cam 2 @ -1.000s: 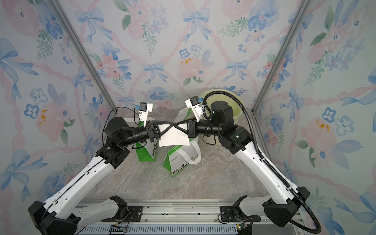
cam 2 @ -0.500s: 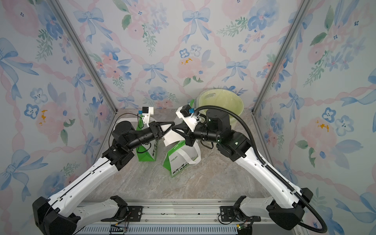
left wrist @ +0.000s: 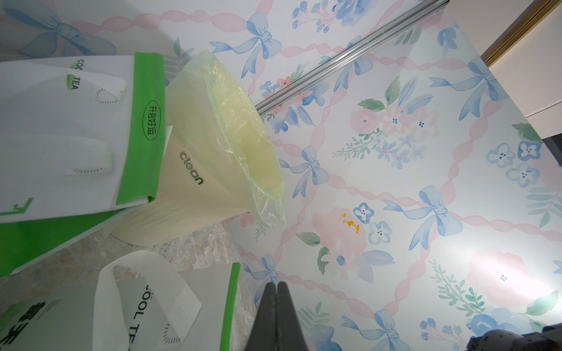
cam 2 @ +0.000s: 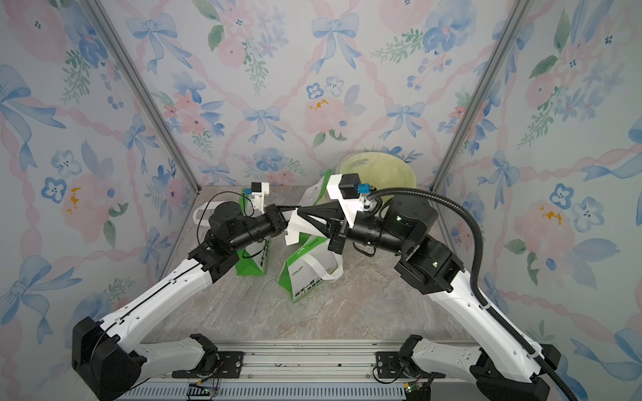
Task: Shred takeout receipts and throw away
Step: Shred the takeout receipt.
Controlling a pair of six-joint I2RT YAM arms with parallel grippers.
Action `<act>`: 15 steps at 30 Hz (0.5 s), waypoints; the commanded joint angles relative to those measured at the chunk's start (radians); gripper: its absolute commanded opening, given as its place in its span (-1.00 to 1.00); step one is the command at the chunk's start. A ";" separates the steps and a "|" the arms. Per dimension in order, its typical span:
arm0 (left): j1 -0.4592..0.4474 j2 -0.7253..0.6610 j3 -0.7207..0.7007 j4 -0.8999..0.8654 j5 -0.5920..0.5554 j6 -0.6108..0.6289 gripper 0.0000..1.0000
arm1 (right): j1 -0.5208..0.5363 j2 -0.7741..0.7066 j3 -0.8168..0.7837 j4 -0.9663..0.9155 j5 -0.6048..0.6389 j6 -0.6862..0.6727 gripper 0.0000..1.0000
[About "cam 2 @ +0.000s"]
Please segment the bag receipt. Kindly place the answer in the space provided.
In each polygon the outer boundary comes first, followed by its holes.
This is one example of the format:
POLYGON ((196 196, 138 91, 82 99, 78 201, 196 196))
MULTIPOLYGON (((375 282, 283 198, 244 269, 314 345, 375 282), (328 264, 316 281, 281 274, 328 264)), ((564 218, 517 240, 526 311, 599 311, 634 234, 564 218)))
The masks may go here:
POLYGON ((322 233, 317 230, 310 222, 304 220, 299 215, 299 211, 292 212, 289 217, 289 224, 285 233, 285 244, 293 246, 296 244, 304 244, 310 237, 319 237, 322 233))

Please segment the green white bag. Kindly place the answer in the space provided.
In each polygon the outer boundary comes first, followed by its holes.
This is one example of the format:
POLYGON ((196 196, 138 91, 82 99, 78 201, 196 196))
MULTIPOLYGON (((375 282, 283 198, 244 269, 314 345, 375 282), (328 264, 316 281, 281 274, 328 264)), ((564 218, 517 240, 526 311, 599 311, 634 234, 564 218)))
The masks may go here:
MULTIPOLYGON (((258 217, 260 215, 249 215, 245 212, 244 208, 244 189, 240 193, 237 203, 241 207, 242 216, 248 217, 258 217)), ((207 211, 214 211, 219 205, 223 203, 223 200, 212 200, 211 202, 205 202, 192 213, 192 219, 198 227, 209 227, 207 222, 207 211)), ((270 240, 260 240, 258 243, 254 243, 244 247, 238 252, 239 262, 235 265, 236 273, 238 276, 265 276, 267 273, 267 260, 269 258, 269 245, 270 240)))
POLYGON ((331 175, 333 175, 333 171, 327 170, 316 184, 304 192, 304 195, 299 201, 299 205, 301 207, 312 207, 330 202, 327 185, 331 175))
POLYGON ((309 237, 299 250, 288 257, 278 284, 292 302, 305 297, 322 282, 335 282, 344 275, 343 257, 328 249, 329 240, 309 237))

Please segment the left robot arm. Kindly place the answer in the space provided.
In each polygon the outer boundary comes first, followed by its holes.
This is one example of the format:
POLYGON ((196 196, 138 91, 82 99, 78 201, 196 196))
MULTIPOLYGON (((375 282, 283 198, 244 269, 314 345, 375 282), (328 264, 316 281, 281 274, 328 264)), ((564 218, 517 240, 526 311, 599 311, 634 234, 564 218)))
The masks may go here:
POLYGON ((86 317, 73 328, 72 367, 99 400, 115 400, 145 380, 184 370, 208 377, 220 366, 217 346, 202 334, 180 341, 144 344, 147 334, 172 312, 226 275, 239 251, 288 226, 292 207, 268 205, 244 215, 223 202, 209 217, 209 230, 173 272, 105 317, 86 317))

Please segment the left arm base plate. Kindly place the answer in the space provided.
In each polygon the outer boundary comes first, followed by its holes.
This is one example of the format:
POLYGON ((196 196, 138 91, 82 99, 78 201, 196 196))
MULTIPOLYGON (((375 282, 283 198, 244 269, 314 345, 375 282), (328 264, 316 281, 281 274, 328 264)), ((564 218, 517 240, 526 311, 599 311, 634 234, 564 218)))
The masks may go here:
POLYGON ((244 352, 218 351, 206 354, 202 366, 197 370, 203 377, 219 379, 239 379, 242 372, 244 352))

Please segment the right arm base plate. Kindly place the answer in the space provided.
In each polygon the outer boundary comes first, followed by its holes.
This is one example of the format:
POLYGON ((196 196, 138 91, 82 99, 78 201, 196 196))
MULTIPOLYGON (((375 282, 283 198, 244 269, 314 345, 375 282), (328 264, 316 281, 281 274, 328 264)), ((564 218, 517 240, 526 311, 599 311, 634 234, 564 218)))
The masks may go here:
POLYGON ((383 381, 393 379, 444 379, 445 374, 421 371, 409 359, 400 359, 398 352, 379 351, 374 354, 374 376, 383 381))

